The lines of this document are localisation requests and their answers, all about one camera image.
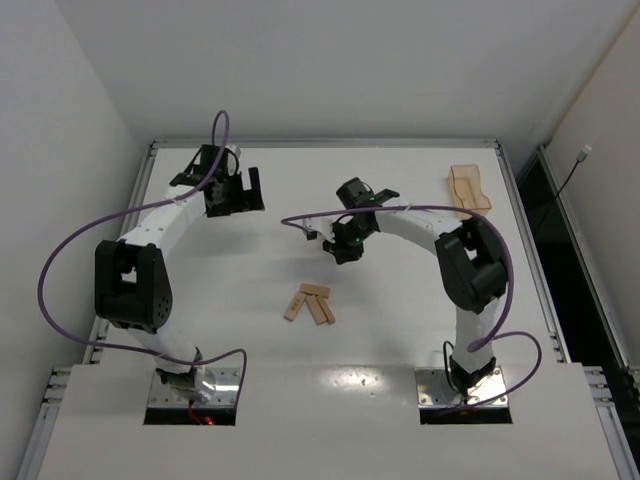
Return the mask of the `amber transparent plastic box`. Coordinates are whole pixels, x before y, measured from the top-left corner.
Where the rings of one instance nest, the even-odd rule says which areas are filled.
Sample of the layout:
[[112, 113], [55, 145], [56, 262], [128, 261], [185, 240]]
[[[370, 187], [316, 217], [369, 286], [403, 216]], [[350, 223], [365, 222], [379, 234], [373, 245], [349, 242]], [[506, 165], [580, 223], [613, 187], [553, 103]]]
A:
[[481, 216], [490, 212], [492, 204], [482, 190], [481, 173], [476, 164], [451, 166], [447, 186], [455, 207], [473, 211]]

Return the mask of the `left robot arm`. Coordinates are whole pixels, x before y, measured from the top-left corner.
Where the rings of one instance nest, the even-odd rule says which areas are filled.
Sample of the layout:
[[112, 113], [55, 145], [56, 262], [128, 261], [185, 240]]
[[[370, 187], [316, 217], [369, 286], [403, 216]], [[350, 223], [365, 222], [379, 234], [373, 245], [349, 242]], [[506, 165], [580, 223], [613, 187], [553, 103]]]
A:
[[161, 382], [195, 403], [211, 398], [214, 380], [200, 363], [200, 350], [169, 322], [173, 293], [166, 260], [197, 219], [263, 210], [259, 171], [249, 168], [245, 188], [240, 155], [235, 145], [201, 146], [169, 182], [159, 206], [118, 240], [104, 240], [95, 250], [97, 316], [151, 351]]

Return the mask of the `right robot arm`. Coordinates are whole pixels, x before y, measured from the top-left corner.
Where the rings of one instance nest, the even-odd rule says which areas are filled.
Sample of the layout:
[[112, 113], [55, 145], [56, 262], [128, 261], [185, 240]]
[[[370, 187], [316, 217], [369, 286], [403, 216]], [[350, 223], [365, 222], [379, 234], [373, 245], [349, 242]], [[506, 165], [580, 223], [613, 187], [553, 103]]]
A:
[[496, 365], [492, 341], [505, 322], [500, 298], [512, 302], [507, 289], [513, 268], [504, 242], [478, 216], [464, 219], [435, 208], [418, 209], [392, 190], [373, 192], [359, 178], [345, 182], [336, 195], [350, 219], [331, 224], [323, 250], [337, 264], [359, 260], [364, 240], [375, 232], [395, 235], [433, 254], [445, 293], [456, 307], [456, 336], [449, 357], [449, 381], [461, 395], [488, 376]]

